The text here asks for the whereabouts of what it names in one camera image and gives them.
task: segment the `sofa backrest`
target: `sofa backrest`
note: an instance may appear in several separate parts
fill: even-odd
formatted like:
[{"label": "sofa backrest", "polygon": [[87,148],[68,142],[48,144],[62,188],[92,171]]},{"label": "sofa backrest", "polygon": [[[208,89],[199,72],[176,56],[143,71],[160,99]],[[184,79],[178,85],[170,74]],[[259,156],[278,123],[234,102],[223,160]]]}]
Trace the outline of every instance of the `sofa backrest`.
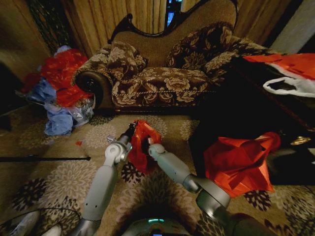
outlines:
[{"label": "sofa backrest", "polygon": [[180,15],[185,14],[188,14],[188,17],[171,32],[166,29],[158,34],[147,34],[136,29],[132,23],[125,29],[120,24],[114,30],[111,40],[122,41],[134,46],[142,56],[149,59],[148,67],[164,66],[165,59],[174,44],[190,32],[216,22],[228,22],[234,26],[237,18],[237,5],[235,0],[209,0],[200,2],[189,12]]}]

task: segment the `window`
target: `window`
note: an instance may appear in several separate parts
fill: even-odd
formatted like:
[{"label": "window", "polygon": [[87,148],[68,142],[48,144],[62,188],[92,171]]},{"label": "window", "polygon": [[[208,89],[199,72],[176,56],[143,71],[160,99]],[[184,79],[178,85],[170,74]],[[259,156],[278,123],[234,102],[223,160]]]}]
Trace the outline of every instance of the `window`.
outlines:
[{"label": "window", "polygon": [[175,11],[180,11],[182,0],[168,0],[166,2],[165,29],[172,22]]}]

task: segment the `red plastic bag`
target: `red plastic bag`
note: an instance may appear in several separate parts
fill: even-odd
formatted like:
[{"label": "red plastic bag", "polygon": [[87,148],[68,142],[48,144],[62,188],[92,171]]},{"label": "red plastic bag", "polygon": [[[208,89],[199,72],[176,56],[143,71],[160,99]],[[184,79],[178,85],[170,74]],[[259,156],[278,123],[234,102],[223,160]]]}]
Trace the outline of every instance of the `red plastic bag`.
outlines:
[{"label": "red plastic bag", "polygon": [[255,140],[219,137],[204,152],[206,177],[231,197],[252,190],[273,191],[266,157],[280,146],[280,137],[267,132]]},{"label": "red plastic bag", "polygon": [[155,144],[161,143],[161,135],[144,120],[135,120],[137,126],[134,135],[131,138],[132,149],[128,155],[130,162],[138,171],[148,174],[158,165],[157,162],[149,156],[148,138],[151,138]]},{"label": "red plastic bag", "polygon": [[23,79],[23,87],[21,88],[22,93],[27,93],[35,87],[40,81],[40,75],[37,73],[30,73]]},{"label": "red plastic bag", "polygon": [[77,49],[69,49],[45,60],[40,75],[57,91],[57,103],[62,107],[70,107],[78,100],[91,96],[71,84],[74,72],[87,60]]},{"label": "red plastic bag", "polygon": [[280,66],[285,71],[300,75],[306,79],[315,80],[315,53],[301,53],[293,55],[272,54],[268,56],[246,56],[250,62],[264,62]]}]

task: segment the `plastic bag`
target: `plastic bag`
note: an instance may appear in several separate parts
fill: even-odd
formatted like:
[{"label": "plastic bag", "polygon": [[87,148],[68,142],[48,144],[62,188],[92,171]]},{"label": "plastic bag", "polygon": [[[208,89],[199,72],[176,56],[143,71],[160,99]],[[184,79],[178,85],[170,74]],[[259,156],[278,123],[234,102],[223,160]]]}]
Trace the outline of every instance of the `plastic bag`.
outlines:
[{"label": "plastic bag", "polygon": [[148,174],[158,166],[157,162],[148,154],[148,138],[151,138],[155,144],[160,144],[161,135],[150,127],[146,121],[139,119],[135,122],[138,124],[131,138],[132,149],[128,157],[138,171]]},{"label": "plastic bag", "polygon": [[280,146],[280,137],[267,132],[255,140],[219,137],[204,152],[206,177],[231,197],[252,190],[273,191],[266,157]]},{"label": "plastic bag", "polygon": [[70,135],[72,131],[72,115],[61,113],[50,116],[46,123],[45,133],[47,135]]},{"label": "plastic bag", "polygon": [[269,56],[246,56],[244,58],[250,62],[267,63],[289,77],[315,80],[315,53],[273,54]]},{"label": "plastic bag", "polygon": [[33,87],[31,92],[26,95],[27,99],[36,100],[39,102],[51,101],[56,99],[56,90],[42,78],[40,82]]},{"label": "plastic bag", "polygon": [[[285,90],[285,89],[273,89],[270,87],[271,84],[283,81],[286,84],[295,86],[296,89]],[[287,95],[292,94],[301,97],[314,97],[315,98],[315,81],[308,79],[294,79],[290,77],[282,77],[278,79],[269,80],[263,85],[264,89],[268,92]]]},{"label": "plastic bag", "polygon": [[93,103],[93,99],[86,98],[77,102],[75,106],[67,108],[74,119],[74,127],[78,127],[89,122],[94,115]]},{"label": "plastic bag", "polygon": [[73,106],[80,99],[91,97],[90,93],[82,91],[72,84],[74,72],[88,59],[77,49],[62,46],[57,53],[46,58],[40,75],[45,77],[57,91],[57,103],[63,107]]}]

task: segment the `curtain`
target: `curtain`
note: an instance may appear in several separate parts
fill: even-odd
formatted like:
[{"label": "curtain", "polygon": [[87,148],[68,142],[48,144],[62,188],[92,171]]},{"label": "curtain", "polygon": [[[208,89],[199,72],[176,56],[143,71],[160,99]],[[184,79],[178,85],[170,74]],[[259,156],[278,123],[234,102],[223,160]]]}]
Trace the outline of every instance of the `curtain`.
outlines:
[{"label": "curtain", "polygon": [[[200,0],[183,0],[186,12]],[[234,35],[263,44],[291,0],[238,0],[239,15]]]},{"label": "curtain", "polygon": [[89,57],[107,44],[116,25],[128,13],[141,31],[164,30],[167,0],[62,0],[78,47]]},{"label": "curtain", "polygon": [[198,2],[200,2],[200,0],[183,0],[182,1],[181,11],[182,12],[188,11],[193,6],[195,6]]}]

